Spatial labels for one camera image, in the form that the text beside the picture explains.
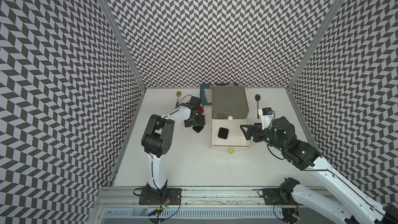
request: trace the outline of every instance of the gray box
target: gray box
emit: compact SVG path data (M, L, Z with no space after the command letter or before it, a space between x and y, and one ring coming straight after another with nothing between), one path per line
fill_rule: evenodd
M248 101L243 86L215 86L211 89L213 119L246 119L249 114Z

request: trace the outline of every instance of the gold spoon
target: gold spoon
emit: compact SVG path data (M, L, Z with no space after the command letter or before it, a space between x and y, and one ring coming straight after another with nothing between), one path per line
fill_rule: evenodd
M178 107L178 100L180 99L181 94L182 93L180 91L176 92L176 96L177 96L176 108Z

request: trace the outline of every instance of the cable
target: cable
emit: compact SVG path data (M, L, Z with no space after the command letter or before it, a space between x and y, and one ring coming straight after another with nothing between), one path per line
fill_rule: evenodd
M174 212L174 214L172 214L171 216L167 217L167 218L164 219L164 220L161 220L160 222L163 222L163 221L165 221L165 220L168 220L168 219L172 218L172 217L180 210L180 207L181 207L181 202L182 202L181 195L180 195L178 192L175 192L175 191L172 191L172 190L169 190L169 191L170 191L170 192L174 192L174 193L176 193L177 195L179 195L179 197L180 197L180 204L178 205L178 209L177 209L176 212Z
M152 154L151 154L151 153L149 153L149 155L150 155L150 157L152 158L151 161L150 161L150 168L151 168L151 171L152 171L152 181L153 181L153 184L155 185L155 187L156 187L158 190L160 190L160 188L158 188L158 186L156 185L155 179L154 179L154 176L153 176L153 157L152 157Z
M263 133L264 130L262 130L262 131L260 132L260 136L264 135L264 134L268 131L268 129L271 127L272 121L273 121L274 119L275 119L275 111L274 111L274 117L272 118L271 123L269 124L269 126L268 126L267 129L264 129L264 130L266 130L264 133Z
M275 212L275 206L276 206L276 204L278 204L278 203L281 203L281 202L276 202L276 203L274 204L274 207L272 208L272 211L274 212L274 215L276 216L276 218L278 218L278 219L280 219L281 221L283 221L284 223L286 223L284 220L282 220L281 218L279 218L278 215L277 215L276 212Z
M191 94L188 94L188 95L185 95L179 102L178 102L178 105L180 104L180 102L185 98L185 97L187 97L187 96L191 96L192 97L192 95Z
M377 210L375 207L373 207L369 202L367 202L367 201L365 200L365 198L363 198L360 194L358 194L357 191L355 191L353 188L351 188L351 186L349 186L345 181L343 181L340 177L338 177L335 173L331 172L330 170L328 170L328 169L312 169L312 170L305 170L305 169L304 169L304 171L306 171L306 172L325 172L325 171L328 171L328 172L332 173L333 176L335 176L335 177L338 178L340 181L342 181L347 187L349 187L354 193L356 193L357 196L359 196L366 204L368 204L368 205L369 205L371 208L373 208L376 212L378 212L378 213L381 214L382 216L386 217L386 218L389 219L390 221L392 221L392 222L398 224L398 222L396 222L395 220L389 218L388 216L386 216L385 214L383 214L383 213L381 213L379 210Z
M280 158L280 157L275 156L275 154L272 153L272 151L269 149L269 144L267 144L267 148L268 148L269 152L270 152L274 157L276 157L277 159L279 159L279 160L284 160L284 159L285 159L285 158Z
M134 190L132 191L132 193L133 193L135 196L137 196L137 197L141 197L141 194L142 194L142 193L138 195L138 194L135 193L135 191L136 191L136 190L143 190L143 189L145 189L145 187L136 188L136 189L134 189Z
M297 222L300 221L300 211L299 211L299 208L300 208L300 204L297 203L296 211L295 211L295 213L294 213L296 216L293 216L293 215L292 215L293 217L297 218Z

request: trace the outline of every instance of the white table surface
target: white table surface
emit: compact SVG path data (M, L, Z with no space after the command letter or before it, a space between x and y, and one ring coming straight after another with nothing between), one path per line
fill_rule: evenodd
M149 178L149 162L141 139L152 114L171 112L177 101L176 92L199 97L199 89L148 89L139 109L129 143L113 186L145 186ZM276 118L285 116L295 126L297 138L307 141L284 88L247 88L249 104L247 124L257 119L256 94L261 95L259 107L271 107ZM166 154L168 186L279 186L286 177L305 186L321 186L286 160L273 157L266 143L251 141L247 150L212 148L211 106L204 106L206 125L200 133L176 123L172 145ZM271 148L277 156L281 154Z

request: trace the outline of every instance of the gray box lid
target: gray box lid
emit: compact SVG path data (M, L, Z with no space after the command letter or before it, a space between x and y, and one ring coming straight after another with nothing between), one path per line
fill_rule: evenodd
M249 112L243 86L215 86L211 94L213 112Z

